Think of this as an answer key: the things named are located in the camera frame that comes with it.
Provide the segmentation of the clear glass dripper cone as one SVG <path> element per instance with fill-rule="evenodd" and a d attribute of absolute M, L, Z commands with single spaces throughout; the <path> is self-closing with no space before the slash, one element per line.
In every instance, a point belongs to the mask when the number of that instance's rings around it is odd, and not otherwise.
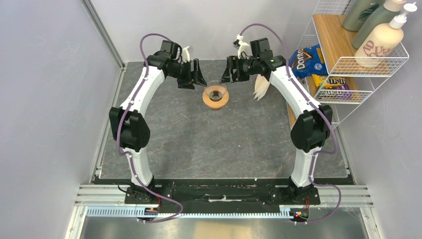
<path fill-rule="evenodd" d="M 204 90 L 205 95 L 213 102 L 220 101 L 227 93 L 227 87 L 220 81 L 210 81 Z"/>

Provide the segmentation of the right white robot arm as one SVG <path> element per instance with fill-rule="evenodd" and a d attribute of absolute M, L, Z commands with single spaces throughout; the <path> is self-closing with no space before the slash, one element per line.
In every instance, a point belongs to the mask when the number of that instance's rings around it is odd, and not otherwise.
<path fill-rule="evenodd" d="M 296 148 L 295 165 L 287 187 L 273 190 L 272 200 L 291 204 L 320 204 L 319 193 L 314 183 L 315 162 L 319 151 L 331 134 L 333 110 L 315 100 L 294 76 L 286 59 L 275 56 L 269 40 L 260 38 L 249 43 L 237 35 L 234 41 L 237 54 L 228 56 L 222 83 L 248 81 L 257 76 L 254 90 L 256 98 L 261 98 L 270 85 L 284 97 L 296 121 L 290 137 Z"/>

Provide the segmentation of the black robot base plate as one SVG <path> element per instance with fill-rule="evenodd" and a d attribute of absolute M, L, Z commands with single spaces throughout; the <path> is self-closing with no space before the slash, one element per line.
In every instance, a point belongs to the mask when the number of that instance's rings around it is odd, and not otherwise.
<path fill-rule="evenodd" d="M 276 213 L 279 206 L 320 205 L 319 192 L 310 185 L 298 188 L 290 179 L 155 179 L 150 203 L 161 213 L 235 214 Z"/>

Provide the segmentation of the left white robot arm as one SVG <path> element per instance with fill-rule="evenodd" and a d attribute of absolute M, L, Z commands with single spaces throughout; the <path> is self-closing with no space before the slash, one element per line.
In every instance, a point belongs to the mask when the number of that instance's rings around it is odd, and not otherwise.
<path fill-rule="evenodd" d="M 181 89 L 206 85 L 198 59 L 190 57 L 191 51 L 189 46 L 163 40 L 160 50 L 144 60 L 141 76 L 126 100 L 109 111 L 113 138 L 131 171 L 127 203 L 148 204 L 157 198 L 146 153 L 151 131 L 144 117 L 158 87 L 167 77 L 175 78 Z"/>

